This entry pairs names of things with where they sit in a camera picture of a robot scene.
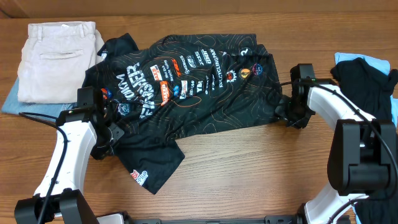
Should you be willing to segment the black printed cycling jersey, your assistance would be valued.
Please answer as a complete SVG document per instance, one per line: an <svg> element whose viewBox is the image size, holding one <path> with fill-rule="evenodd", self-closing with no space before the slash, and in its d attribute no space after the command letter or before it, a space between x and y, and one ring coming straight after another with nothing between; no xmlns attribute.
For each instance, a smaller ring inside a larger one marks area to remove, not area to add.
<svg viewBox="0 0 398 224"><path fill-rule="evenodd" d="M99 55L83 84L104 93L124 131L114 154L152 194L184 160L178 139L277 121L274 57L254 34L168 35L143 50L117 38Z"/></svg>

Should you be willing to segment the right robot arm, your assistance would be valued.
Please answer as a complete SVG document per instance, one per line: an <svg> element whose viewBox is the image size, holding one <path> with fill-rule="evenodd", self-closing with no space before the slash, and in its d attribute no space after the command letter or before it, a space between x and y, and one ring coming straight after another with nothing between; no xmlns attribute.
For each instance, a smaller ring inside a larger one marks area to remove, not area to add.
<svg viewBox="0 0 398 224"><path fill-rule="evenodd" d="M320 115L334 131L327 163L328 182L295 215L268 216L265 223L349 223L345 212L358 202L397 193L395 126L362 111L331 79L317 79L312 65L290 70L292 95L284 96L275 113L287 126L305 128Z"/></svg>

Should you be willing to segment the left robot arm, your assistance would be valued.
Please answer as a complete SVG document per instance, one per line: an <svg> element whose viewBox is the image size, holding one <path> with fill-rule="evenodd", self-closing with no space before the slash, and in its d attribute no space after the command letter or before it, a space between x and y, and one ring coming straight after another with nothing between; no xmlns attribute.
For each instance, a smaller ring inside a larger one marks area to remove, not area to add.
<svg viewBox="0 0 398 224"><path fill-rule="evenodd" d="M19 200L14 210L18 224L128 223L124 212L96 216L83 196L88 161L113 154L124 131L110 121L103 92L93 87L77 91L77 106L62 111L51 127L57 130L49 167L31 198Z"/></svg>

